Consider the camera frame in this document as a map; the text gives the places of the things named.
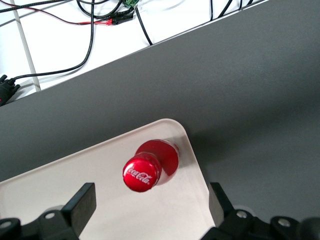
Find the metal screw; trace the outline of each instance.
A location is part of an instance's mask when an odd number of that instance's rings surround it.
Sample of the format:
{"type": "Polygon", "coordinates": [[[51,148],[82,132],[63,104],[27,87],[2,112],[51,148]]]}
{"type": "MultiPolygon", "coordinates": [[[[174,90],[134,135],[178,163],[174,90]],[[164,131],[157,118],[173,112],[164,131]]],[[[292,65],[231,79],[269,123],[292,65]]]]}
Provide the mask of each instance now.
{"type": "Polygon", "coordinates": [[[244,211],[238,211],[238,212],[236,213],[236,215],[237,215],[239,218],[242,218],[242,219],[246,219],[247,216],[248,216],[244,211]]]}
{"type": "Polygon", "coordinates": [[[11,221],[5,221],[4,223],[0,224],[0,229],[5,229],[6,227],[9,227],[11,224],[11,221]]]}
{"type": "Polygon", "coordinates": [[[290,227],[290,222],[284,218],[280,218],[278,220],[278,224],[280,224],[281,226],[287,227],[287,228],[290,227]]]}
{"type": "Polygon", "coordinates": [[[52,219],[54,216],[55,216],[55,213],[54,212],[50,212],[47,215],[45,215],[44,217],[45,217],[45,219],[52,219]]]}

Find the white tray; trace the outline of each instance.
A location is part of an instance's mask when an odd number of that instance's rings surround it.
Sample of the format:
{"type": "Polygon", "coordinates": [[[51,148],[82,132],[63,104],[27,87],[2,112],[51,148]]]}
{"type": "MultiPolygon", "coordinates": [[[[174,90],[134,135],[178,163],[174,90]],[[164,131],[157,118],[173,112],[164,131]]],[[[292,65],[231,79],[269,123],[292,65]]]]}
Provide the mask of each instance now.
{"type": "Polygon", "coordinates": [[[0,219],[16,217],[27,224],[45,210],[65,205],[86,182],[95,183],[97,208],[80,235],[82,240],[198,240],[214,226],[208,188],[188,136],[172,119],[158,120],[1,182],[0,219]],[[151,139],[177,143],[179,168],[168,183],[133,192],[123,182],[123,166],[151,139]]]}

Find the coca-cola logo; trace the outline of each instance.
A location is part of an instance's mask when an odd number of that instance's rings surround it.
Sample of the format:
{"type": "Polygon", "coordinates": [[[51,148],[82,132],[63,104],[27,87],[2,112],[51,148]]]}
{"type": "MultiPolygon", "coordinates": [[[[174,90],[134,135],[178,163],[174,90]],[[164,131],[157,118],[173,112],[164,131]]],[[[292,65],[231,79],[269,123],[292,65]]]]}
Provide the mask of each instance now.
{"type": "Polygon", "coordinates": [[[145,173],[145,172],[139,172],[137,170],[135,170],[134,167],[130,167],[128,169],[128,173],[135,177],[136,179],[140,180],[141,182],[150,185],[149,180],[152,179],[152,176],[150,176],[149,174],[145,173]]]}

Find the red bottle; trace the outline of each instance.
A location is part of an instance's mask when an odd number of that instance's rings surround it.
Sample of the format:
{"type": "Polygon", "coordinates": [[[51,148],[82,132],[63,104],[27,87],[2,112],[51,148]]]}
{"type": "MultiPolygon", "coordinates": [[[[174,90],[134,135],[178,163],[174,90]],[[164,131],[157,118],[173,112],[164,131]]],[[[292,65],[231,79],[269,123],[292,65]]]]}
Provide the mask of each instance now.
{"type": "Polygon", "coordinates": [[[123,168],[123,181],[133,191],[145,192],[168,182],[179,165],[180,150],[168,140],[154,139],[142,144],[123,168]]]}

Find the gray surface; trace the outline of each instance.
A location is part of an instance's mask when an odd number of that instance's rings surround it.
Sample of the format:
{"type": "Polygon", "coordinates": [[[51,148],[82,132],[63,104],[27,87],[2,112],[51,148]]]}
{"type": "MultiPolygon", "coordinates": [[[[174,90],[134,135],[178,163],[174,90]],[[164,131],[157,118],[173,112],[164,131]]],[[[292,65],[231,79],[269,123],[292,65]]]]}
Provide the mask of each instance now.
{"type": "Polygon", "coordinates": [[[320,2],[270,0],[0,108],[0,180],[161,118],[263,220],[320,215],[320,2]]]}

